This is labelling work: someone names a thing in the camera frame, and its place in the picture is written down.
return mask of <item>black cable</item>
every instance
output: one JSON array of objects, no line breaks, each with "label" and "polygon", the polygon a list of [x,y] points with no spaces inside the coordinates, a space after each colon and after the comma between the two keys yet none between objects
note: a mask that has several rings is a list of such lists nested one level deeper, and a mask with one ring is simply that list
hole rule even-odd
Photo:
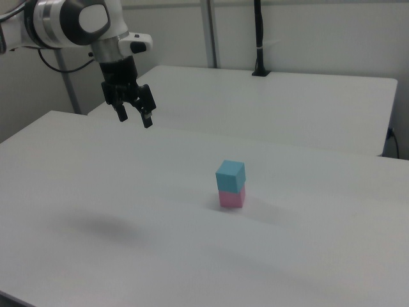
[{"label": "black cable", "polygon": [[62,74],[71,74],[72,72],[78,72],[79,70],[81,70],[81,69],[83,69],[83,68],[86,68],[89,64],[91,64],[92,62],[94,62],[94,59],[92,59],[91,61],[89,61],[89,62],[83,64],[83,66],[81,66],[81,67],[79,67],[79,68],[76,68],[76,69],[73,69],[73,70],[60,70],[60,69],[57,69],[57,68],[55,68],[55,67],[52,67],[52,66],[45,60],[45,58],[43,57],[43,54],[42,54],[42,52],[41,52],[41,49],[38,50],[38,55],[40,55],[40,59],[41,59],[41,60],[44,62],[44,64],[46,64],[50,69],[52,69],[52,70],[55,71],[55,72],[60,72],[60,73],[62,73]]},{"label": "black cable", "polygon": [[397,138],[396,138],[396,135],[395,135],[395,133],[392,131],[392,133],[390,134],[390,136],[392,136],[392,137],[394,138],[394,140],[395,140],[395,145],[396,145],[396,156],[397,156],[397,158],[398,158],[398,159],[400,159],[400,157],[399,157],[399,145],[397,144]]},{"label": "black cable", "polygon": [[6,20],[16,16],[18,13],[23,12],[24,11],[24,5],[25,4],[22,4],[22,5],[20,5],[20,7],[16,7],[15,11],[11,11],[10,13],[2,15],[4,17],[0,18],[0,22],[6,21]]}]

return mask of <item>white table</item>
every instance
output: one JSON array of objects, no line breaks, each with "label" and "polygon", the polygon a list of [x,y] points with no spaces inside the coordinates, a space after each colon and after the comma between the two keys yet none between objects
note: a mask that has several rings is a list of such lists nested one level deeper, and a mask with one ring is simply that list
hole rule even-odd
[{"label": "white table", "polygon": [[[289,145],[381,155],[394,102],[393,79],[155,67],[149,84],[158,127]],[[142,127],[126,106],[129,121]],[[90,116],[118,120],[107,104]]]},{"label": "white table", "polygon": [[[221,210],[215,171],[243,161]],[[0,291],[37,307],[409,301],[409,163],[49,113],[0,145]]]}]

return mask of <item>white wall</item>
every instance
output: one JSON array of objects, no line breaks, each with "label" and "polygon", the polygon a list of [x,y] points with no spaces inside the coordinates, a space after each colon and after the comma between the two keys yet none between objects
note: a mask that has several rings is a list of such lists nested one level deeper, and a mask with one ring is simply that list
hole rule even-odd
[{"label": "white wall", "polygon": [[[221,68],[253,70],[253,7],[217,6],[215,17]],[[391,125],[409,159],[408,3],[270,5],[263,18],[265,44],[276,41],[265,49],[267,68],[397,79]]]},{"label": "white wall", "polygon": [[[44,55],[55,64],[52,51]],[[51,110],[73,111],[61,74],[47,68],[34,50],[0,56],[0,96],[0,142]]]},{"label": "white wall", "polygon": [[[157,65],[208,66],[199,6],[125,10],[124,18],[130,31],[148,33],[153,38],[153,50],[135,56],[139,75]],[[83,64],[89,59],[89,51],[89,49],[64,50],[67,67],[73,68]],[[100,85],[103,77],[96,63],[72,74],[71,80],[84,114],[88,114],[105,101]]]}]

